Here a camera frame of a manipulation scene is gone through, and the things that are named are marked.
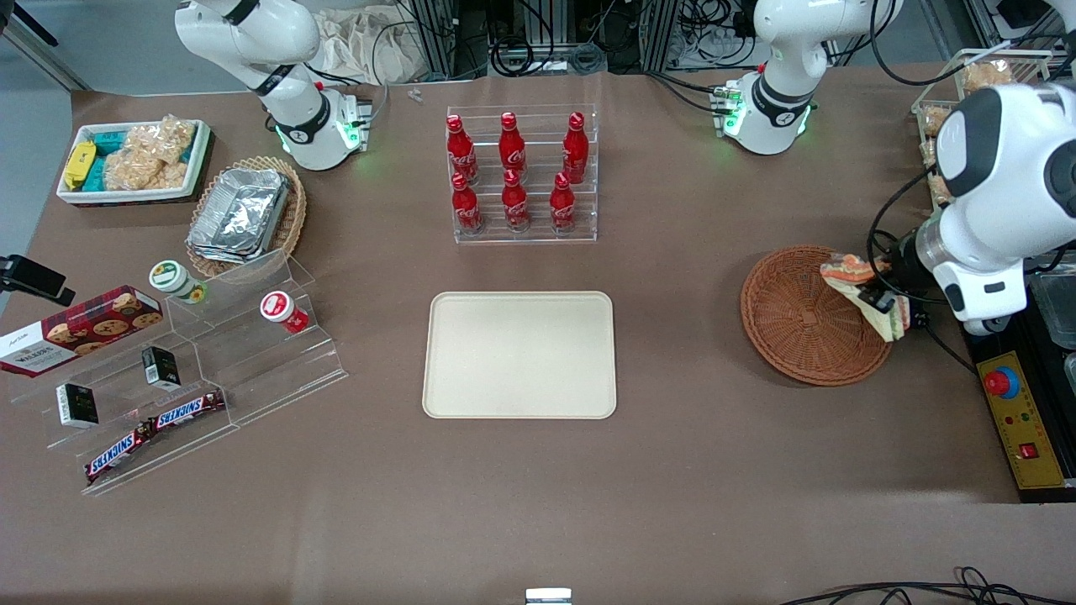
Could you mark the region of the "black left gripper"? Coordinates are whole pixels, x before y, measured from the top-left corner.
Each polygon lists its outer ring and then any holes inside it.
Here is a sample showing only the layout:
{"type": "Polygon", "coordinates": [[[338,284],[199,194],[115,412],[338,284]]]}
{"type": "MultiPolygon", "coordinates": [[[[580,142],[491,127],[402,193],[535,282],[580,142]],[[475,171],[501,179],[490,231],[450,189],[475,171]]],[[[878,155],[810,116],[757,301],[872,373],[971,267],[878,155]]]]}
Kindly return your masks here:
{"type": "MultiPolygon", "coordinates": [[[[873,257],[873,275],[884,287],[898,287],[908,294],[925,297],[926,293],[936,287],[934,276],[919,261],[917,253],[918,229],[904,234],[893,244],[893,267],[884,255],[873,257]]],[[[862,287],[858,298],[866,302],[877,313],[891,313],[895,306],[895,295],[887,289],[862,287]]]]}

